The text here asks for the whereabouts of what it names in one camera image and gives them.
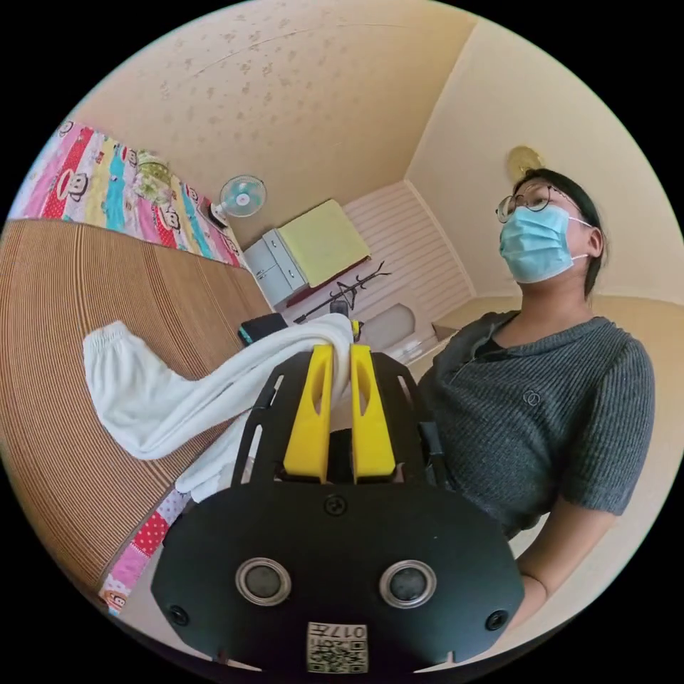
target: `white cloth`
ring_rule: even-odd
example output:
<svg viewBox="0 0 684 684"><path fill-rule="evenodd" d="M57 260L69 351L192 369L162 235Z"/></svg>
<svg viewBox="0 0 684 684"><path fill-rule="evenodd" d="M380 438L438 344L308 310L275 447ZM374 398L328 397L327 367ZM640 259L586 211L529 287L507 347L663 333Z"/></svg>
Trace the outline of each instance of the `white cloth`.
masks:
<svg viewBox="0 0 684 684"><path fill-rule="evenodd" d="M331 344L335 405L348 384L352 343L350 321L330 313L273 333L205 378L187 380L117 321L86 336L83 364L100 422L135 458L162 458L201 432L239 416L176 482L179 492L191 492L195 501L201 501L219 486L229 485L249 409L273 369L298 352ZM257 444L252 444L252 457Z"/></svg>

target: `coat rack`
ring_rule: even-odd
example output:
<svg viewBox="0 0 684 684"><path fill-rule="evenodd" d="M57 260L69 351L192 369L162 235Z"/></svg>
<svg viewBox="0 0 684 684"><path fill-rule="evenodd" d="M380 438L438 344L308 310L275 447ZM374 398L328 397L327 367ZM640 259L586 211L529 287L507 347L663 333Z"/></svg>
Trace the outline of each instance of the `coat rack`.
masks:
<svg viewBox="0 0 684 684"><path fill-rule="evenodd" d="M354 305L356 304L356 294L358 293L358 290L365 290L366 289L366 284L373 280L374 278L378 278L379 276L390 276L392 275L391 273L384 273L381 272L384 261L380 262L380 266L378 266L373 273L367 275L365 278L359 278L359 276L356 277L356 283L353 285L345 285L341 281L337 281L336 285L339 288L339 292L337 294L334 294L332 291L330 293L330 297L326 299L322 304L319 304L316 308L311 309L310 311L307 311L304 315L299 316L298 318L294 319L295 323L303 323L311 314L316 313L319 309L322 309L324 306L328 306L329 304L332 304L333 302L339 300L340 298L343 298L345 302L348 304L349 310L353 311L354 310Z"/></svg>

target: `short sleeve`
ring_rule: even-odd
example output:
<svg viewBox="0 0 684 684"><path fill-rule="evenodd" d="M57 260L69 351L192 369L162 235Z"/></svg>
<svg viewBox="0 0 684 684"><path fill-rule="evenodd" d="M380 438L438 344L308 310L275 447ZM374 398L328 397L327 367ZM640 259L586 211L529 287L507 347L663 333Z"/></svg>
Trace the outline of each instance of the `short sleeve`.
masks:
<svg viewBox="0 0 684 684"><path fill-rule="evenodd" d="M651 443L655 389L651 360L630 338L588 406L561 483L566 501L624 513Z"/></svg>

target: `qr code label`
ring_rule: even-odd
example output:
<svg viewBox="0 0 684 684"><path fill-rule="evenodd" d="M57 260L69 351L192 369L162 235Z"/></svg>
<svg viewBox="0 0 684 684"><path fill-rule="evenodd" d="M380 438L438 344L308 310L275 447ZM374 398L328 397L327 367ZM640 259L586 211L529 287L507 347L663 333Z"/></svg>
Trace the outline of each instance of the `qr code label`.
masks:
<svg viewBox="0 0 684 684"><path fill-rule="evenodd" d="M310 622L306 634L309 672L355 675L368 672L366 625Z"/></svg>

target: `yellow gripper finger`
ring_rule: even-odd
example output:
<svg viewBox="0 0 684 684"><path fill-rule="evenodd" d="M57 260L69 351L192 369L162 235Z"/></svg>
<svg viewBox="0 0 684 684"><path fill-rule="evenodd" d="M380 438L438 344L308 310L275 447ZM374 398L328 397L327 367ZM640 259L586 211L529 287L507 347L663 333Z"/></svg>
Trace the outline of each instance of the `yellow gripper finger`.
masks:
<svg viewBox="0 0 684 684"><path fill-rule="evenodd" d="M333 347L317 345L313 351L283 467L292 477L314 477L323 484L328 472Z"/></svg>
<svg viewBox="0 0 684 684"><path fill-rule="evenodd" d="M396 467L370 351L370 347L360 344L351 348L354 482L389 477Z"/></svg>

